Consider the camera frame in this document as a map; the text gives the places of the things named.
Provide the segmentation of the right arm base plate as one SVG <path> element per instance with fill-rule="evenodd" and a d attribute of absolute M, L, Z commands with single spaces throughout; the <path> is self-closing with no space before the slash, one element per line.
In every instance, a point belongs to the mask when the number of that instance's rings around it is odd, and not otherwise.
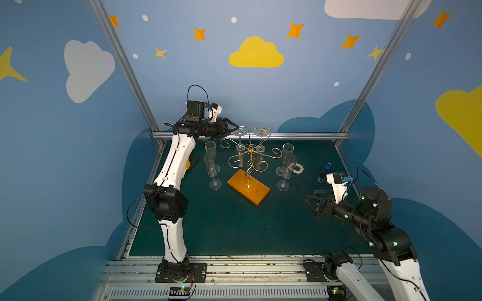
<path fill-rule="evenodd" d="M 305 270 L 307 282 L 337 282 L 336 272 L 331 267 L 325 268 L 324 262 L 314 260 L 303 260 L 302 266 Z"/>

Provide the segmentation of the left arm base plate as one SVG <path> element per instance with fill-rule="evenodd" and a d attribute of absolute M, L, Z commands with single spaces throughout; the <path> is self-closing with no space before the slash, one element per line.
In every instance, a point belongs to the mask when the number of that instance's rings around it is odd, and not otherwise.
<path fill-rule="evenodd" d="M 204 283 L 207 276 L 206 263 L 170 263 L 162 261 L 158 265 L 154 281 L 156 283 Z"/>

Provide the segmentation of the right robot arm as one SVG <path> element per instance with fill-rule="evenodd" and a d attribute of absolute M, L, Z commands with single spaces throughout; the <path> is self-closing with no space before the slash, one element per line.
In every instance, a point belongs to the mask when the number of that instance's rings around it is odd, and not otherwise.
<path fill-rule="evenodd" d="M 356 205 L 336 203 L 325 191 L 303 196 L 302 200 L 306 206 L 317 204 L 311 209 L 315 217 L 324 215 L 327 221 L 338 218 L 355 227 L 372 249 L 396 300 L 429 300 L 413 241 L 407 232 L 392 224 L 392 200 L 385 191 L 366 186 Z M 382 299 L 346 252 L 328 254 L 323 272 L 327 279 L 342 282 L 358 300 Z"/>

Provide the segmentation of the left circuit board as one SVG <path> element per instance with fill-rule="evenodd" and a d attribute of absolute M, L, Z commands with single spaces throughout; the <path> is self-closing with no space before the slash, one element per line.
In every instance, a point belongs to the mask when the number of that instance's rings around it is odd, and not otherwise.
<path fill-rule="evenodd" d="M 170 287 L 168 290 L 168 300 L 187 300 L 192 296 L 193 289 L 187 287 Z"/>

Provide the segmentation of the yellow black work glove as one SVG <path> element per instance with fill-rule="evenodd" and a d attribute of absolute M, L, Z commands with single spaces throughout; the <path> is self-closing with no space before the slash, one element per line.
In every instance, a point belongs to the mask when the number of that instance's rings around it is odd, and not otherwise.
<path fill-rule="evenodd" d="M 186 171 L 194 168 L 197 165 L 198 161 L 199 161 L 199 157 L 197 155 L 191 154 L 189 156 L 189 158 L 187 160 L 187 163 L 186 163 L 186 166 L 185 166 Z"/>

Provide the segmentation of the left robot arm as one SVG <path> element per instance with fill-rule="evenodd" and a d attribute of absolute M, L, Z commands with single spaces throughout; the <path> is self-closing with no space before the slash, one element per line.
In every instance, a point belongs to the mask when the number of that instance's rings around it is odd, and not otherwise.
<path fill-rule="evenodd" d="M 204 102 L 187 99 L 187 111 L 172 128 L 173 137 L 164 165 L 153 181 L 145 185 L 143 198 L 157 220 L 164 240 L 164 257 L 160 264 L 160 280 L 182 283 L 195 274 L 190 269 L 188 250 L 183 238 L 183 218 L 188 200 L 181 192 L 188 161 L 200 137 L 224 139 L 239 129 L 228 118 L 221 118 L 222 106 L 208 99 Z"/>

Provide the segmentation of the aluminium frame post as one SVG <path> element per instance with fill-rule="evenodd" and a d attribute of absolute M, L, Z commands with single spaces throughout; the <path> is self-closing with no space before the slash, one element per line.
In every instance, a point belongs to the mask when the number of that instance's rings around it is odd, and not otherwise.
<path fill-rule="evenodd" d="M 394 28 L 394 31 L 392 32 L 387 43 L 385 44 L 385 50 L 381 54 L 381 57 L 377 60 L 363 89 L 355 100 L 347 117 L 341 125 L 340 130 L 338 131 L 337 139 L 334 140 L 334 146 L 336 149 L 341 146 L 344 140 L 348 139 L 349 130 L 354 124 L 363 106 L 369 99 L 369 96 L 373 92 L 377 82 L 380 80 L 383 72 L 389 64 L 390 59 L 392 58 L 401 41 L 404 39 L 405 35 L 409 31 L 411 24 L 415 20 L 416 12 L 418 11 L 422 3 L 422 0 L 411 0 L 408 2 L 404 12 L 402 13 L 399 21 Z"/>
<path fill-rule="evenodd" d="M 134 70 L 129 62 L 129 59 L 126 55 L 124 47 L 119 39 L 119 36 L 116 32 L 115 26 L 110 19 L 108 14 L 107 7 L 104 4 L 104 1 L 101 0 L 90 0 L 89 1 L 94 13 L 111 45 L 114 55 L 119 62 L 120 67 L 122 68 L 124 75 L 128 81 L 128 84 L 134 94 L 134 97 L 141 109 L 144 118 L 146 119 L 149 128 L 151 129 L 152 134 L 159 132 L 158 124 L 154 118 L 153 112 L 148 104 L 148 101 L 142 91 L 142 88 L 138 82 L 137 77 L 135 76 Z"/>

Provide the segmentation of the wine glass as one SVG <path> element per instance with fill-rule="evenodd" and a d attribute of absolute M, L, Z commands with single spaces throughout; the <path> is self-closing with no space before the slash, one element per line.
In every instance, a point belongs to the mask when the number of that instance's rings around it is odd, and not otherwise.
<path fill-rule="evenodd" d="M 205 150 L 207 153 L 208 159 L 212 159 L 215 161 L 216 155 L 217 155 L 217 147 L 216 143 L 212 140 L 209 140 L 205 143 Z M 214 175 L 214 173 L 218 174 L 220 172 L 220 166 L 215 164 L 215 163 L 209 163 L 208 164 L 208 174 L 210 176 Z"/>
<path fill-rule="evenodd" d="M 294 152 L 294 146 L 290 143 L 285 143 L 282 147 L 282 165 L 276 169 L 276 174 L 282 176 L 286 167 L 288 159 L 292 156 Z"/>
<path fill-rule="evenodd" d="M 217 191 L 222 187 L 222 182 L 217 178 L 218 173 L 217 173 L 215 160 L 209 154 L 205 154 L 203 159 L 207 167 L 207 173 L 211 178 L 209 182 L 209 188 L 211 190 Z"/>
<path fill-rule="evenodd" d="M 264 153 L 266 148 L 264 146 L 264 142 L 269 138 L 271 135 L 271 130 L 266 126 L 258 126 L 254 129 L 254 134 L 259 137 L 260 141 L 256 146 L 257 153 Z"/>
<path fill-rule="evenodd" d="M 282 177 L 282 180 L 278 181 L 276 184 L 276 187 L 279 191 L 285 192 L 289 189 L 289 183 L 287 182 L 287 180 L 291 177 L 291 174 L 293 172 L 293 169 L 296 163 L 297 163 L 297 156 L 292 155 L 286 163 L 286 167 L 283 172 L 283 175 L 280 176 Z"/>
<path fill-rule="evenodd" d="M 236 151 L 239 153 L 243 153 L 245 150 L 245 145 L 242 143 L 242 138 L 244 135 L 248 133 L 248 128 L 244 125 L 240 125 L 239 128 L 236 130 L 237 136 L 238 136 L 238 142 L 235 147 Z"/>

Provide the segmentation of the right circuit board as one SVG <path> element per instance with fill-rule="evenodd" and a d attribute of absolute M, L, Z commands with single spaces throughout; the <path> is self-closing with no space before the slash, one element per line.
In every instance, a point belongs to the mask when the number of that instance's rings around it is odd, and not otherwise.
<path fill-rule="evenodd" d="M 327 287 L 328 301 L 346 301 L 346 289 L 344 287 Z"/>

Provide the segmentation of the aluminium rail base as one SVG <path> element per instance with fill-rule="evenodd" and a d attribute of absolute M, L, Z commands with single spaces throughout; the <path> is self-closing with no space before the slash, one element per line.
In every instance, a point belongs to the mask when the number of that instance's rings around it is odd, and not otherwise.
<path fill-rule="evenodd" d="M 376 258 L 348 256 L 381 300 L 396 300 Z M 204 283 L 156 283 L 159 257 L 129 257 L 107 264 L 95 300 L 168 300 L 170 287 L 193 289 L 187 300 L 327 300 L 327 287 L 344 287 L 346 300 L 358 300 L 340 281 L 307 282 L 303 260 L 324 262 L 320 255 L 197 256 L 206 263 Z"/>

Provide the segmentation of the aluminium frame left post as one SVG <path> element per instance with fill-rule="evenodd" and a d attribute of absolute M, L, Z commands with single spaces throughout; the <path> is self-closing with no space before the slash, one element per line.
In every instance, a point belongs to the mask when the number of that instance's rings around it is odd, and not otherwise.
<path fill-rule="evenodd" d="M 94 13 L 111 45 L 114 55 L 119 62 L 120 67 L 122 68 L 124 75 L 128 81 L 128 84 L 134 94 L 134 97 L 141 109 L 144 118 L 146 119 L 149 128 L 151 129 L 152 134 L 159 132 L 158 124 L 154 118 L 153 112 L 148 104 L 148 101 L 142 91 L 142 88 L 138 82 L 137 77 L 135 76 L 134 70 L 129 62 L 129 59 L 126 55 L 124 47 L 119 39 L 119 36 L 116 32 L 115 26 L 110 19 L 108 14 L 107 7 L 104 4 L 104 1 L 101 0 L 90 0 L 89 1 Z"/>

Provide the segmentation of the white tape roll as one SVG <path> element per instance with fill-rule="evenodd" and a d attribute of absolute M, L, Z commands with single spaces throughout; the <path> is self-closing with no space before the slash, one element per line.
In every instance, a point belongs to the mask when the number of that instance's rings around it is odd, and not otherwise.
<path fill-rule="evenodd" d="M 301 174 L 304 171 L 304 167 L 300 163 L 296 163 L 295 167 L 293 169 L 293 173 L 295 174 Z"/>

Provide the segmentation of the aluminium frame back bar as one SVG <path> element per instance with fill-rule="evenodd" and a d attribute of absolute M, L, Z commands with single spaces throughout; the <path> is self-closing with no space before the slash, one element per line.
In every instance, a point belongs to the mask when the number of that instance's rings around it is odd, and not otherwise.
<path fill-rule="evenodd" d="M 171 132 L 153 132 L 151 134 L 153 139 L 171 139 L 173 134 Z M 226 138 L 238 139 L 237 135 L 228 136 Z M 253 132 L 247 133 L 242 139 L 258 139 Z M 272 140 L 347 140 L 349 135 L 347 133 L 271 133 L 268 139 Z"/>

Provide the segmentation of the circuit board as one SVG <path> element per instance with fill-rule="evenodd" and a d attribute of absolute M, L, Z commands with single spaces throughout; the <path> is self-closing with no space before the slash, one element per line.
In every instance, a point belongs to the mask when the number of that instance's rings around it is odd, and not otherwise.
<path fill-rule="evenodd" d="M 170 287 L 168 290 L 168 300 L 187 300 L 192 296 L 193 289 L 187 287 Z"/>
<path fill-rule="evenodd" d="M 344 287 L 327 287 L 328 301 L 346 301 L 346 289 Z"/>

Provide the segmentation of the aluminium frame right post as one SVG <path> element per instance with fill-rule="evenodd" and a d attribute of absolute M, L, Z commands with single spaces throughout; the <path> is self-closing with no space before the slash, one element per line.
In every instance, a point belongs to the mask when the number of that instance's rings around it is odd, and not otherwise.
<path fill-rule="evenodd" d="M 381 54 L 381 57 L 377 60 L 363 89 L 355 100 L 347 117 L 341 125 L 340 130 L 338 131 L 337 139 L 334 140 L 334 146 L 336 149 L 341 146 L 344 140 L 348 139 L 349 130 L 354 124 L 363 106 L 369 99 L 369 96 L 373 92 L 377 82 L 380 80 L 383 72 L 389 64 L 390 59 L 392 58 L 401 41 L 404 39 L 405 35 L 409 31 L 411 24 L 415 20 L 416 12 L 418 11 L 422 3 L 422 0 L 411 0 L 408 2 L 404 12 L 402 13 L 399 21 L 394 28 L 394 31 L 392 32 L 387 43 L 385 44 L 385 50 Z"/>

